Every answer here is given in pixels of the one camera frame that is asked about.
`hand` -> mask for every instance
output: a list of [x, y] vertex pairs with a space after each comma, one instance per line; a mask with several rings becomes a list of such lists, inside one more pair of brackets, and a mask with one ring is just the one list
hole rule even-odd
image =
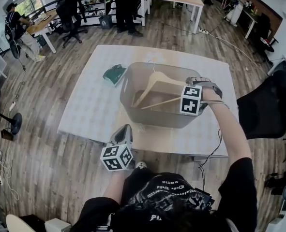
[[[210, 79], [204, 77], [196, 77], [196, 81], [207, 81], [210, 82]], [[202, 87], [202, 100], [205, 102], [208, 101], [221, 101], [219, 95], [216, 94], [213, 88], [211, 87]]]

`black t-shirt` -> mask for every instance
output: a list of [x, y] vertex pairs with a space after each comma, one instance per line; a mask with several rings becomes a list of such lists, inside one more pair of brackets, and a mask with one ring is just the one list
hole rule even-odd
[[19, 19], [21, 15], [18, 12], [9, 12], [7, 14], [6, 20], [12, 28], [15, 29], [15, 40], [19, 39], [26, 31], [26, 25], [21, 25]]
[[211, 214], [210, 199], [181, 175], [134, 170], [125, 181], [121, 205], [110, 198], [86, 201], [72, 232], [230, 232], [234, 226], [239, 232], [254, 232], [257, 205], [250, 158], [232, 164], [219, 192], [218, 210]]

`wooden floor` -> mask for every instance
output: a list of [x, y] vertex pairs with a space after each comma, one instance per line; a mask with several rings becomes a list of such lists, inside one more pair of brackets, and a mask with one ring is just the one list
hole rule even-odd
[[[81, 34], [82, 44], [72, 39], [65, 49], [62, 48], [62, 36], [49, 36], [57, 53], [53, 54], [46, 45], [43, 49], [43, 54], [47, 56], [45, 61], [32, 63], [30, 59], [21, 57], [27, 68], [25, 85], [10, 116], [20, 112], [23, 116], [22, 128], [13, 142], [0, 138], [2, 150], [10, 148], [13, 152], [13, 173], [9, 184], [17, 190], [20, 199], [16, 201], [13, 198], [5, 183], [0, 187], [0, 205], [5, 211], [18, 216], [35, 214], [43, 220], [60, 218], [74, 224], [84, 201], [104, 192], [109, 173], [99, 160], [101, 147], [73, 135], [57, 134], [60, 118], [74, 85], [98, 44], [172, 49], [227, 62], [237, 98], [262, 83], [265, 74], [242, 54], [209, 35], [190, 33], [194, 27], [190, 16], [185, 6], [173, 10], [169, 2], [154, 1], [151, 15], [146, 16], [146, 26], [137, 27], [144, 34], [143, 38], [131, 37], [126, 32], [117, 34], [115, 27], [111, 30], [92, 27], [88, 28], [87, 34]], [[199, 26], [212, 31], [222, 22], [223, 16], [220, 3], [204, 6]], [[244, 39], [240, 27], [234, 28], [223, 22], [212, 34], [235, 44], [255, 61], [262, 60], [257, 55], [252, 56], [253, 50]], [[1, 91], [0, 111], [7, 115], [23, 72], [10, 52], [4, 58], [8, 63], [5, 71], [8, 78]], [[259, 64], [259, 67], [265, 72], [268, 70], [265, 64]], [[0, 119], [0, 128], [6, 127], [6, 121]], [[269, 173], [286, 170], [286, 163], [282, 163], [286, 144], [282, 139], [256, 139], [250, 140], [249, 144], [256, 177], [258, 231], [264, 231], [279, 213], [282, 202], [280, 197], [271, 196], [270, 190], [264, 188], [264, 180]], [[154, 171], [180, 173], [193, 186], [202, 188], [198, 163], [190, 157], [138, 152], [137, 159], [146, 161]], [[205, 190], [216, 200], [216, 209], [220, 200], [218, 188], [228, 170], [227, 159], [211, 159], [204, 168]]]

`window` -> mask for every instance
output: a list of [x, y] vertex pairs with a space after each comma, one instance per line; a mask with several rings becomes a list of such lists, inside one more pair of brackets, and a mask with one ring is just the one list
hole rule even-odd
[[42, 0], [23, 0], [16, 6], [15, 10], [19, 12], [20, 15], [29, 15], [42, 6]]

